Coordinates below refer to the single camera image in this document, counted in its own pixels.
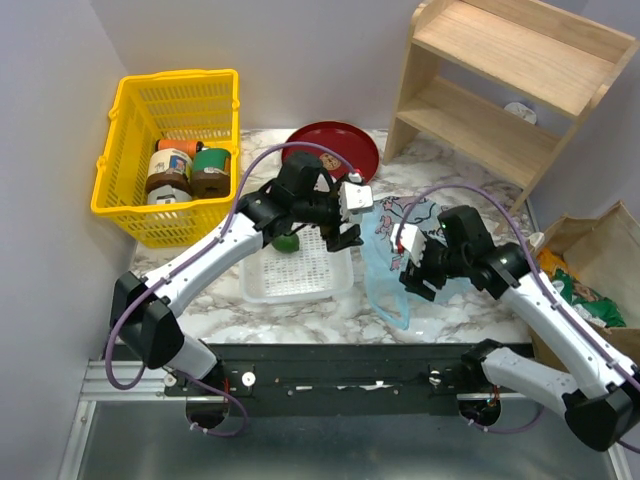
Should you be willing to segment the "light blue plastic grocery bag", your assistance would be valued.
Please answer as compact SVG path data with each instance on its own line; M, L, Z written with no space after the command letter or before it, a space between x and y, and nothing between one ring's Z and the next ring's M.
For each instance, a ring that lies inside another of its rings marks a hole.
M407 330L411 314L422 304L431 304L416 294L405 291L399 276L407 266L408 258L392 252L390 235L393 226L399 223L404 210L413 202L413 197L388 196L374 201L374 209L363 215L361 228L361 256L364 262L364 285L372 309L388 324ZM409 223L416 224L429 237L446 243L437 216L448 209L423 199L412 210ZM441 290L435 289L435 304L445 304L457 294L471 290L468 279L447 280Z

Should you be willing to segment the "green lime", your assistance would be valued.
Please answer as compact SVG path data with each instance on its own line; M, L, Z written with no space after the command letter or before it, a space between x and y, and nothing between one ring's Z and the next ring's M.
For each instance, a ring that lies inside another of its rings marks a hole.
M281 235L273 239L273 248L283 254L293 254L300 249L300 240L297 234Z

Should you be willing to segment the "brown paper bag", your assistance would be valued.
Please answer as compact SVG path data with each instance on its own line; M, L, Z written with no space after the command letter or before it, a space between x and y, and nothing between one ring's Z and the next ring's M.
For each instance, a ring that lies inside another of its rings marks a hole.
M639 223L623 202L595 219L563 216L543 234L535 249L560 255L568 273L613 300L625 327L596 332L610 345L639 361Z

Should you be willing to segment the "green snack packet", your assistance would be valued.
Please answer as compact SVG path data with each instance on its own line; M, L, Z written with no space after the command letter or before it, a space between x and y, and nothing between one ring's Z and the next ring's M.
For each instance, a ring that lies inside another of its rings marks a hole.
M613 300L585 286L564 270L556 269L551 282L561 297L584 320L602 328L626 326L623 316Z

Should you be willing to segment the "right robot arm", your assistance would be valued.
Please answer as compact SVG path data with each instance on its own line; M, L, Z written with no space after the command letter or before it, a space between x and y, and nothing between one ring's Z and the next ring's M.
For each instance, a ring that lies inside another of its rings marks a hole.
M587 447L604 452L639 422L639 368L607 343L530 263L515 243L494 244L478 211L459 206L441 213L445 239L400 222L390 242L409 260L400 275L406 291L432 300L450 279L467 278L515 312L563 365L553 369L491 339L462 355L433 385L480 392L506 387L564 418Z

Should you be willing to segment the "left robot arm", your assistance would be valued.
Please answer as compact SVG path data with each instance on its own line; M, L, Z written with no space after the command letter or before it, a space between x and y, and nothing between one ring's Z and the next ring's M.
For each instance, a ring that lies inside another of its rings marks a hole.
M179 326L186 307L232 266L298 226L318 228L330 253L362 245L360 218L372 207L372 190L356 169L333 179L318 157L292 153L275 178L238 194L221 224L181 255L142 277L127 272L116 281L105 360L122 341L144 367L172 370L197 393L214 393L222 380L219 359Z

